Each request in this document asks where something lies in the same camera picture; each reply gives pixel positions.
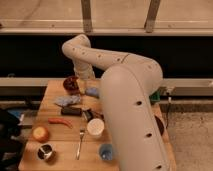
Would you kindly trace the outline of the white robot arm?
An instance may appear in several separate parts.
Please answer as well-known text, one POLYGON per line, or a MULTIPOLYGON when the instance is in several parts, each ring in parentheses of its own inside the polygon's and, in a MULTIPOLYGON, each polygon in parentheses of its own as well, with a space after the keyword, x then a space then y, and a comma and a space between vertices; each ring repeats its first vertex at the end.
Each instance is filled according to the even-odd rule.
POLYGON ((104 71, 99 97, 120 171, 171 171, 149 100, 163 80, 158 62, 95 49, 83 34, 66 41, 62 51, 79 74, 93 66, 104 71))

